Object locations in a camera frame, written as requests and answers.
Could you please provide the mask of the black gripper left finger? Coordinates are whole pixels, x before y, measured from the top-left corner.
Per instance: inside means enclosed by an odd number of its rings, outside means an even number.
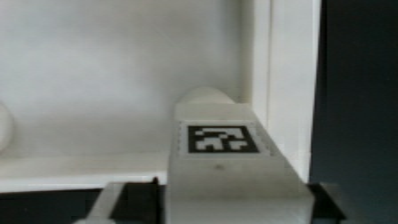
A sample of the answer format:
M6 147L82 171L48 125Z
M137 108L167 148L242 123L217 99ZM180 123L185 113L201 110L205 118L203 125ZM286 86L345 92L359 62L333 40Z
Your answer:
M107 185L87 216L73 224L164 224L164 186L148 182Z

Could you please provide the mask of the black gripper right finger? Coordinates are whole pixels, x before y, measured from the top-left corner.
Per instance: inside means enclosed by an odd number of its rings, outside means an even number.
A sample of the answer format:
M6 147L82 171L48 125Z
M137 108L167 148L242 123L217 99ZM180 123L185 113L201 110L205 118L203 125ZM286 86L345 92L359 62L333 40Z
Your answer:
M311 224L341 224L347 220L343 210L320 183L308 185L315 196Z

